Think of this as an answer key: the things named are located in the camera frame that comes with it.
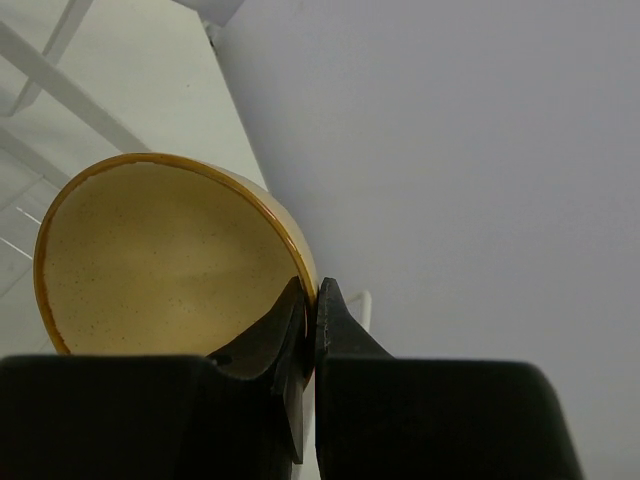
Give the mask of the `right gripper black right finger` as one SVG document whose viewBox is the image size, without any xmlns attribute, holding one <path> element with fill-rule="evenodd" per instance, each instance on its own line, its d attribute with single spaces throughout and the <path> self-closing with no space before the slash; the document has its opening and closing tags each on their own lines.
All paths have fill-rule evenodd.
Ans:
<svg viewBox="0 0 640 480">
<path fill-rule="evenodd" d="M 394 477 L 395 359 L 355 320 L 333 278 L 322 281 L 315 343 L 316 456 L 323 479 Z"/>
</svg>

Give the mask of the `cream bowl gold rim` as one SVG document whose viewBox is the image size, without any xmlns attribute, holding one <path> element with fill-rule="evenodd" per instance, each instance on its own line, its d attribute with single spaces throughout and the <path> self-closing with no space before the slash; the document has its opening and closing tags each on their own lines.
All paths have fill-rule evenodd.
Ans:
<svg viewBox="0 0 640 480">
<path fill-rule="evenodd" d="M 63 355 L 208 355 L 291 280 L 309 333 L 318 276 L 292 215 L 241 175 L 163 153 L 118 155 L 72 178 L 33 259 L 38 309 Z"/>
</svg>

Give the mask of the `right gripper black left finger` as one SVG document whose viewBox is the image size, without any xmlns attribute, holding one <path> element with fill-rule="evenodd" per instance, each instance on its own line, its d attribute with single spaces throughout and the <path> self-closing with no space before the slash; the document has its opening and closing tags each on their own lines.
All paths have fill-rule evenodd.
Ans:
<svg viewBox="0 0 640 480">
<path fill-rule="evenodd" d="M 225 376 L 221 406 L 241 462 L 303 462 L 306 347 L 305 295 L 293 277 L 263 317 L 207 356 Z"/>
</svg>

